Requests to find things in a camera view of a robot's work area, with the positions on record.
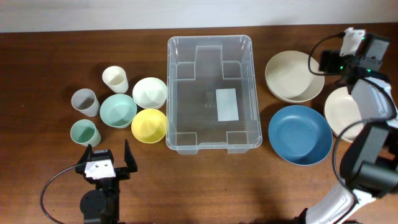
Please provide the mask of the grey cup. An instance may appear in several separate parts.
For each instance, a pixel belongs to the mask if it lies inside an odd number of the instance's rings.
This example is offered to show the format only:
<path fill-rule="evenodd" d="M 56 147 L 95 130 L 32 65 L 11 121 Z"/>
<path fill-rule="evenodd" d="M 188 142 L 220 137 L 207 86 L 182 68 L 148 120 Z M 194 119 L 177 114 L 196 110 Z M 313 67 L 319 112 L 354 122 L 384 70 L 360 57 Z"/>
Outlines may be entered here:
<path fill-rule="evenodd" d="M 100 103 L 94 91 L 88 88 L 76 91 L 71 98 L 71 104 L 74 109 L 88 117 L 94 117 L 100 113 Z"/>

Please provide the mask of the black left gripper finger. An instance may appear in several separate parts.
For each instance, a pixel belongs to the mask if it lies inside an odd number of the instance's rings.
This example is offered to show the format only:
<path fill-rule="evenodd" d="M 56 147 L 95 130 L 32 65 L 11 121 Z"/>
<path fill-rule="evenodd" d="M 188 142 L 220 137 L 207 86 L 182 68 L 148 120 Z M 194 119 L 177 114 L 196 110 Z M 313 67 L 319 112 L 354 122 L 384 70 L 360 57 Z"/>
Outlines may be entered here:
<path fill-rule="evenodd" d="M 89 144 L 87 145 L 86 150 L 83 153 L 82 157 L 78 161 L 78 164 L 84 164 L 88 161 L 91 161 L 91 157 L 92 157 L 92 145 Z"/>
<path fill-rule="evenodd" d="M 125 146 L 124 146 L 124 161 L 127 165 L 127 169 L 128 171 L 131 172 L 137 172 L 138 168 L 137 168 L 137 163 L 135 158 L 132 155 L 130 146 L 129 146 L 129 142 L 126 139 L 125 140 Z"/>

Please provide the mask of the mint green cup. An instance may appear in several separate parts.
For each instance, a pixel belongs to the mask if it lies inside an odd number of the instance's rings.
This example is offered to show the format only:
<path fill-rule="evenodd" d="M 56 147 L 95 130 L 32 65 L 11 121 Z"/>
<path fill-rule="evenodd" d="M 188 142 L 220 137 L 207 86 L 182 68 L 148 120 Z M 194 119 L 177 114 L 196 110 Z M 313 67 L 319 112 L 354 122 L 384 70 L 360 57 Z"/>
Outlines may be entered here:
<path fill-rule="evenodd" d="M 95 124 L 88 119 L 78 120 L 70 130 L 71 139 L 82 146 L 96 147 L 101 142 L 101 135 Z"/>

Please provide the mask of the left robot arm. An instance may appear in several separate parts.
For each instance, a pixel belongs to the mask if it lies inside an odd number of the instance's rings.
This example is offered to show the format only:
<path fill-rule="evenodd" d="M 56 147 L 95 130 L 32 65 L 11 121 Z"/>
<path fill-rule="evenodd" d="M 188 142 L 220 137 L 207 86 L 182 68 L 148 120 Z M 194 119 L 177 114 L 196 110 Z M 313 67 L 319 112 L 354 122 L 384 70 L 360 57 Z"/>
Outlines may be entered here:
<path fill-rule="evenodd" d="M 115 168 L 111 150 L 94 151 L 90 144 L 86 147 L 75 168 L 77 174 L 95 185 L 95 189 L 84 194 L 80 200 L 84 223 L 119 222 L 119 183 L 129 180 L 130 174 L 137 172 L 128 141 L 124 143 L 124 161 L 126 166 Z"/>

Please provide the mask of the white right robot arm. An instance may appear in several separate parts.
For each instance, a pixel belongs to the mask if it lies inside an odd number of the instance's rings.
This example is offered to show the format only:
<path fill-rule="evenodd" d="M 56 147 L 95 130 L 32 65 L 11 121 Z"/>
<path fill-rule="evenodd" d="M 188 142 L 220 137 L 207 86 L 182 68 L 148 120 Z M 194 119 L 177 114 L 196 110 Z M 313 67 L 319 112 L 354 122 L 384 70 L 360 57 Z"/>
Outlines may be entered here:
<path fill-rule="evenodd" d="M 322 52 L 318 75 L 341 77 L 358 105 L 361 120 L 340 132 L 332 154 L 345 132 L 359 124 L 363 128 L 340 164 L 332 164 L 338 183 L 320 202 L 295 217 L 295 223 L 348 223 L 363 206 L 397 193 L 397 158 L 379 155 L 384 147 L 397 155 L 397 106 L 390 79 L 379 71 L 390 40 L 352 27 L 336 37 L 343 40 L 341 50 Z"/>

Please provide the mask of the blue bowl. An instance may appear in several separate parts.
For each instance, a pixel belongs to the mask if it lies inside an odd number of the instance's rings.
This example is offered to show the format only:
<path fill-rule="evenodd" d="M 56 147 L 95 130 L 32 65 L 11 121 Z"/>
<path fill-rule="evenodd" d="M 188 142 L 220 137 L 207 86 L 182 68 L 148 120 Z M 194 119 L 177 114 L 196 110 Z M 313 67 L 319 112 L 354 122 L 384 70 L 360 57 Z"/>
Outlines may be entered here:
<path fill-rule="evenodd" d="M 312 166 L 329 155 L 333 133 L 326 119 L 307 106 L 292 105 L 280 109 L 268 127 L 269 142 L 283 160 Z"/>

